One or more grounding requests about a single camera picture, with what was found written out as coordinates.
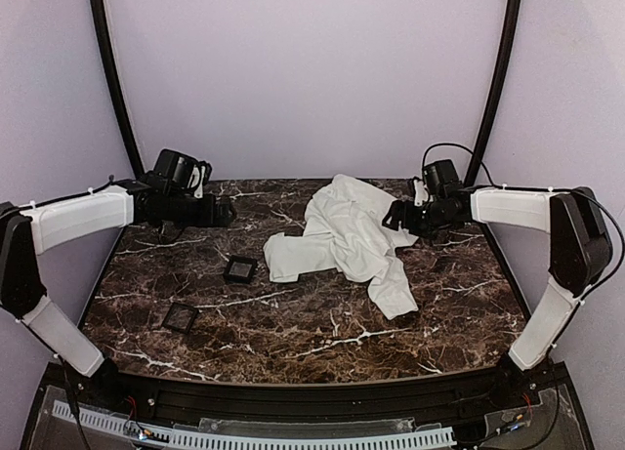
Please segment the white button shirt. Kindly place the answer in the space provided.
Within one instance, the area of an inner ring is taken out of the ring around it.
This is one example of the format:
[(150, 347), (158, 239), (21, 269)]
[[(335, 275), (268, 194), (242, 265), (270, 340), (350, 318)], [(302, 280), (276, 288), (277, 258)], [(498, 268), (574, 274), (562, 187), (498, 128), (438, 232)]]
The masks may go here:
[(416, 311), (396, 249), (414, 245), (417, 237), (382, 226), (394, 201), (372, 184), (335, 176), (309, 201), (302, 235), (281, 232), (265, 243), (270, 281), (291, 283), (305, 273), (335, 269), (351, 282), (367, 283), (370, 300), (387, 319)]

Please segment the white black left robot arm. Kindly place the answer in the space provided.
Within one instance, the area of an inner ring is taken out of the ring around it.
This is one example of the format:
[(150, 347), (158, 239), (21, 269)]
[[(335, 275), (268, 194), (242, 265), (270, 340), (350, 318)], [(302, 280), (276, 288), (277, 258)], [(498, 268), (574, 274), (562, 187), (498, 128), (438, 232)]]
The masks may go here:
[(227, 227), (230, 199), (200, 191), (165, 193), (137, 180), (118, 181), (43, 204), (1, 206), (1, 308), (80, 376), (93, 379), (109, 359), (77, 325), (57, 290), (66, 283), (52, 272), (72, 248), (110, 240), (129, 225), (173, 223), (180, 228)]

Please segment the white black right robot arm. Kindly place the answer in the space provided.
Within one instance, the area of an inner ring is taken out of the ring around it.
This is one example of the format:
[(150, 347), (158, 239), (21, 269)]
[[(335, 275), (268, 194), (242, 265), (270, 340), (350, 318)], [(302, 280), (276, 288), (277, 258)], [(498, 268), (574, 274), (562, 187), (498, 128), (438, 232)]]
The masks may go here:
[(520, 371), (538, 365), (570, 323), (586, 295), (599, 286), (613, 246), (604, 208), (592, 189), (474, 186), (429, 201), (395, 200), (382, 225), (433, 239), (463, 223), (509, 225), (548, 239), (546, 287), (507, 354)]

